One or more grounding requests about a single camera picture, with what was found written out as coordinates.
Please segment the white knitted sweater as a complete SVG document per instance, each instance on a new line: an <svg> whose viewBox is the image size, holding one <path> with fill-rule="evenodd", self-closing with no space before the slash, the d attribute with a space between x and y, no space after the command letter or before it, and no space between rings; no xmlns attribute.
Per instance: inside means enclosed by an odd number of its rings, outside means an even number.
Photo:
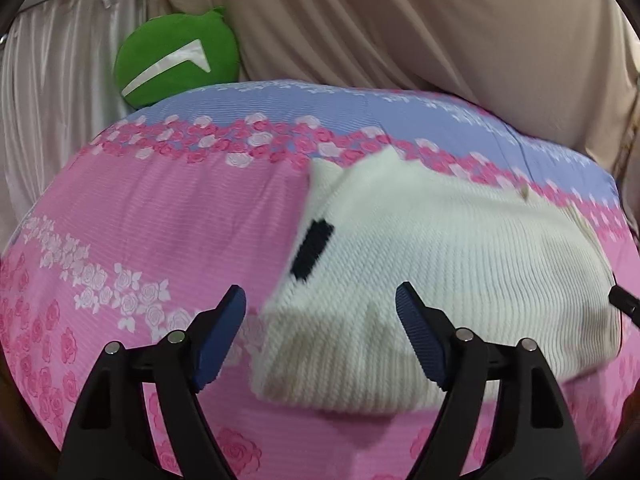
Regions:
<svg viewBox="0 0 640 480"><path fill-rule="evenodd" d="M347 168L317 159L309 177L288 267L262 308L259 399L352 414L439 404L396 312L402 283L487 341L536 340L561 380L620 351L611 266L576 207L449 177L393 148Z"/></svg>

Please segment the pink floral bed sheet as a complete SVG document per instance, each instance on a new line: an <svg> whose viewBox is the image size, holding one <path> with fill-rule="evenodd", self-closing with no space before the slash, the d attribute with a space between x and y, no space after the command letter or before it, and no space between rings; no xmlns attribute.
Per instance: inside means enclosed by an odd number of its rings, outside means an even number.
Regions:
<svg viewBox="0 0 640 480"><path fill-rule="evenodd" d="M215 307L231 284L250 310L221 376L200 399L239 479L401 479L435 413L390 422L276 408L250 392L311 159L346 167L393 145L446 176L532 184L572 202L618 282L639 295L639 254L613 178L568 148L522 136L432 92L294 81L183 93L105 128L23 220L1 263L1 343L58 466L75 401L104 344L146 346Z"/></svg>

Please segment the beige fabric headboard cover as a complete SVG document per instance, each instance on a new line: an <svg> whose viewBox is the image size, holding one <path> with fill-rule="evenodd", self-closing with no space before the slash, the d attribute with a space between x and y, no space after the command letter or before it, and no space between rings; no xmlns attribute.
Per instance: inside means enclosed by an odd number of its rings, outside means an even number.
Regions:
<svg viewBox="0 0 640 480"><path fill-rule="evenodd" d="M167 0L223 6L249 80L442 90L612 169L639 47L614 0Z"/></svg>

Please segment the silver satin curtain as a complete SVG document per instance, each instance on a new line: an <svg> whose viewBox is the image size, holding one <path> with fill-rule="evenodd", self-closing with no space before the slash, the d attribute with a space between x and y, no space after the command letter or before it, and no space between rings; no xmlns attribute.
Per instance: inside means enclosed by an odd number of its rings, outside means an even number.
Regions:
<svg viewBox="0 0 640 480"><path fill-rule="evenodd" d="M1 34L1 237L77 151L130 111L113 66L149 0L23 0Z"/></svg>

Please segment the green plush pillow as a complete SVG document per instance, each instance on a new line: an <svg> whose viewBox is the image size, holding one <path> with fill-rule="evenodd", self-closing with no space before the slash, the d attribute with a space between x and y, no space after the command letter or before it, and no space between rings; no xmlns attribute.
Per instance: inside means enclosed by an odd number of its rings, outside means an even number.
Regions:
<svg viewBox="0 0 640 480"><path fill-rule="evenodd" d="M238 40L226 9L152 18L120 46L114 78L120 95L138 110L189 90L239 80Z"/></svg>

